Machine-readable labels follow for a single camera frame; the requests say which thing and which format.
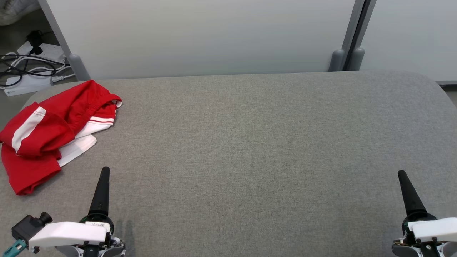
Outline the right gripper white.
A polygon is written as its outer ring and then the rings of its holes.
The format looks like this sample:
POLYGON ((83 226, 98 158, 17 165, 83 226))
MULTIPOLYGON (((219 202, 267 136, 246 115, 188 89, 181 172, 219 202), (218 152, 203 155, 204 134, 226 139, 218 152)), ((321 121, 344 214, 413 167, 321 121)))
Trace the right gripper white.
POLYGON ((436 218, 427 213, 404 170, 398 171, 398 180, 407 217, 402 223, 404 238, 393 241, 393 254, 397 257, 455 257, 457 219, 436 218))

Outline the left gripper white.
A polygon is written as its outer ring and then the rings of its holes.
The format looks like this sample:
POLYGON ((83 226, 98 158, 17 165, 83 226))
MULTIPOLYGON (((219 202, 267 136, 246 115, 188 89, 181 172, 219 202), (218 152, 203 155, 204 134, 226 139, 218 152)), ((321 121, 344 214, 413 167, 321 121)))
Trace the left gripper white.
POLYGON ((113 235, 109 215, 110 168, 103 167, 89 208, 80 222, 44 226, 29 241, 30 250, 55 248, 66 257, 124 257, 124 241, 113 235))

